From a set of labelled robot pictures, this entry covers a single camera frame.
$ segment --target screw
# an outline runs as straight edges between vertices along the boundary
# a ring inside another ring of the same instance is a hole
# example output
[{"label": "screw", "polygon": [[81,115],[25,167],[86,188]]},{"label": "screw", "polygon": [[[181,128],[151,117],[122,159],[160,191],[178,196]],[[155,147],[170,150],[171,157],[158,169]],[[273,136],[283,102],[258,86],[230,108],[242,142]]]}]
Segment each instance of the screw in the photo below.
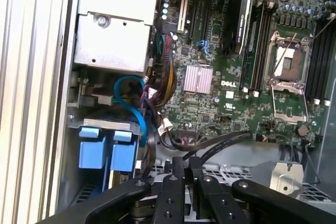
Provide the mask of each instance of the screw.
[{"label": "screw", "polygon": [[104,16],[98,17],[98,26],[105,26],[107,23],[107,19]]},{"label": "screw", "polygon": [[143,186],[145,184],[145,182],[142,181],[138,181],[135,183],[136,186]]},{"label": "screw", "polygon": [[178,180],[178,178],[173,175],[169,177],[169,180]]},{"label": "screw", "polygon": [[246,182],[239,182],[239,185],[243,188],[248,187],[248,183],[246,183]]},{"label": "screw", "polygon": [[210,176],[205,176],[203,179],[207,182],[210,182],[212,180],[212,178]]}]

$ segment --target circuit chip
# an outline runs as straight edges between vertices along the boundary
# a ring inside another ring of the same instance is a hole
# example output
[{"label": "circuit chip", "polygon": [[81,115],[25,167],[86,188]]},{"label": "circuit chip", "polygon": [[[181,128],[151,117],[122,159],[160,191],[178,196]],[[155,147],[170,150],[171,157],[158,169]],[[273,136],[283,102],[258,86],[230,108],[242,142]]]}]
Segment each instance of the circuit chip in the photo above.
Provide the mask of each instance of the circuit chip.
[{"label": "circuit chip", "polygon": [[241,124],[240,124],[240,123],[235,123],[235,124],[233,125],[233,130],[234,130],[234,131],[240,131],[240,127],[241,127]]},{"label": "circuit chip", "polygon": [[188,54],[189,54],[189,48],[187,48],[187,47],[182,47],[182,49],[181,49],[181,54],[182,54],[182,55],[188,55]]},{"label": "circuit chip", "polygon": [[210,116],[209,116],[209,115],[203,115],[203,117],[202,117],[202,122],[203,122],[203,123],[208,123],[208,122],[209,122],[209,119],[210,119]]}]

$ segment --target metal panel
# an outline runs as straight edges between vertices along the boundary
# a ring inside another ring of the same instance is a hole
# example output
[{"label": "metal panel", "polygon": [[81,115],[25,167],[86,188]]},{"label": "metal panel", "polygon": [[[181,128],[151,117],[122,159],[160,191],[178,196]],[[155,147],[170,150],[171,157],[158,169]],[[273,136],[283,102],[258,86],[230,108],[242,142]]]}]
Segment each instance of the metal panel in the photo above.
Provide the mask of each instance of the metal panel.
[{"label": "metal panel", "polygon": [[40,219],[67,0],[0,0],[0,223]]}]

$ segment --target black plastic bracket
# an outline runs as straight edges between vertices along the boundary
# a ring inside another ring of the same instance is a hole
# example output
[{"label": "black plastic bracket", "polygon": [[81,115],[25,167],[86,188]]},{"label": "black plastic bracket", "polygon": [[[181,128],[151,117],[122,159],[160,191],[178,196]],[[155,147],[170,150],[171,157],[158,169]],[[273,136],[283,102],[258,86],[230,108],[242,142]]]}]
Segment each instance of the black plastic bracket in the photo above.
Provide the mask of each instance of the black plastic bracket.
[{"label": "black plastic bracket", "polygon": [[238,203],[213,176],[201,176],[197,180],[194,197],[197,219],[215,219],[218,224],[248,224]]},{"label": "black plastic bracket", "polygon": [[86,224],[90,217],[125,201],[141,198],[151,188],[145,179],[134,178],[120,184],[117,188],[104,191],[84,202],[69,207],[38,224]]},{"label": "black plastic bracket", "polygon": [[184,199],[184,179],[175,175],[166,176],[156,200],[153,223],[184,223]]},{"label": "black plastic bracket", "polygon": [[300,224],[336,223],[335,215],[251,180],[241,179],[234,182],[232,194],[267,213],[273,220]]}]

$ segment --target black connector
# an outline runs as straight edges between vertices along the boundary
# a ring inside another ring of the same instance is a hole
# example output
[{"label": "black connector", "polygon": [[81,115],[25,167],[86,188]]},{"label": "black connector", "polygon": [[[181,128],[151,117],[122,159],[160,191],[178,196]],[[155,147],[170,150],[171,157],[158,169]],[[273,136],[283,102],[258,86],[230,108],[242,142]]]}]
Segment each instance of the black connector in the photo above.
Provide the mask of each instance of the black connector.
[{"label": "black connector", "polygon": [[200,0],[193,0],[192,12],[190,16],[190,25],[189,25],[189,31],[188,31],[189,40],[192,40],[195,34],[196,15],[197,15],[199,6],[200,6]]},{"label": "black connector", "polygon": [[221,13],[223,11],[223,7],[225,4],[225,0],[218,0],[217,1],[217,6],[216,6],[216,10]]},{"label": "black connector", "polygon": [[209,26],[209,21],[210,21],[210,16],[211,16],[211,3],[212,3],[212,0],[205,0],[201,40],[206,40],[206,34],[208,31],[208,26]]}]

